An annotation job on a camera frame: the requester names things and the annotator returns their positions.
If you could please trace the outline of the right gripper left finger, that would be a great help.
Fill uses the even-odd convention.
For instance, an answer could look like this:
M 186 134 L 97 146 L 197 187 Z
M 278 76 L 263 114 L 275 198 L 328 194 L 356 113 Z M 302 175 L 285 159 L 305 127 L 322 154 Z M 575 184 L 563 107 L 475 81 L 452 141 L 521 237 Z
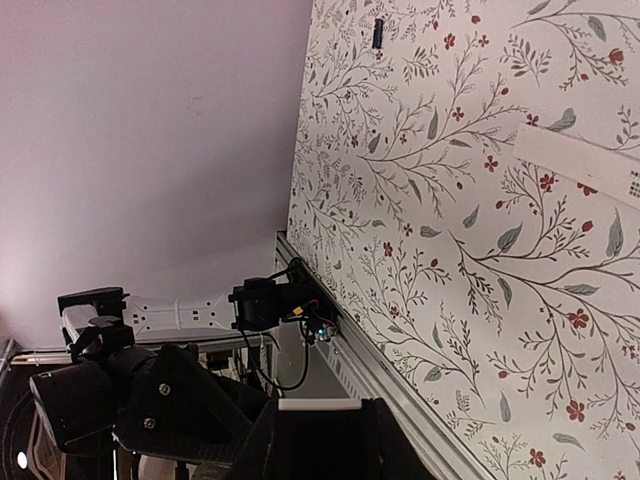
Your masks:
M 234 479 L 368 479 L 370 403 L 355 411 L 264 407 L 232 466 Z

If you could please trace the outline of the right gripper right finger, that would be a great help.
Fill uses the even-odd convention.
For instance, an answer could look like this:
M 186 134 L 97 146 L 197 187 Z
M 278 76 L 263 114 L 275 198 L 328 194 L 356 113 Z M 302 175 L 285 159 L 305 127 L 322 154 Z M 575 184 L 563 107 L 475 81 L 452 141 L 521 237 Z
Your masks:
M 381 479 L 435 480 L 384 399 L 370 401 L 376 430 Z

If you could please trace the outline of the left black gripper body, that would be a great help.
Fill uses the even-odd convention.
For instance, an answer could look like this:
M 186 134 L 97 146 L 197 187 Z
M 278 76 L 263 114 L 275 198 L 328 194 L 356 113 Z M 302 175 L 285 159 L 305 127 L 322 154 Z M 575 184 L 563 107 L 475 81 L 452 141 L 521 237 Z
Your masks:
M 232 463 L 270 397 L 163 346 L 136 378 L 114 436 L 137 453 L 186 463 Z

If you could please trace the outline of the black battery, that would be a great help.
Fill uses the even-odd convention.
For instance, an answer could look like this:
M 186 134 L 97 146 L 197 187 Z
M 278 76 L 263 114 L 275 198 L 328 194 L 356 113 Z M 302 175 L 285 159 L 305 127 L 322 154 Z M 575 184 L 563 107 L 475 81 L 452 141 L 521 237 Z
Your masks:
M 382 48 L 384 32 L 384 20 L 382 18 L 376 18 L 374 23 L 374 31 L 372 38 L 372 48 L 374 50 L 380 50 Z

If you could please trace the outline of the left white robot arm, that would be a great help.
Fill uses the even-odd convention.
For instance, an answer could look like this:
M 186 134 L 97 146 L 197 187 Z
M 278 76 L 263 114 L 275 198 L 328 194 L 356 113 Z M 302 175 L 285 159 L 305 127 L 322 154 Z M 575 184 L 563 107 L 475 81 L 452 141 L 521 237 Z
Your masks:
M 272 279 L 250 279 L 219 300 L 134 297 L 120 287 L 58 299 L 70 365 L 30 379 L 37 414 L 62 452 L 98 457 L 129 452 L 191 464 L 232 464 L 266 397 L 210 373 L 195 345 L 170 343 L 180 329 L 261 332 L 285 314 Z

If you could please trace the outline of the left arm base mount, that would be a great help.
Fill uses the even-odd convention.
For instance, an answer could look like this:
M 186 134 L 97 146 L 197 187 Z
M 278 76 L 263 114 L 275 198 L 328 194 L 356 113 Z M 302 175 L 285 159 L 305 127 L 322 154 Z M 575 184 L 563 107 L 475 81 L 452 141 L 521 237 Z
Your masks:
M 228 300 L 235 312 L 232 328 L 241 332 L 296 323 L 310 344 L 329 342 L 339 333 L 337 308 L 298 257 L 269 277 L 235 286 Z

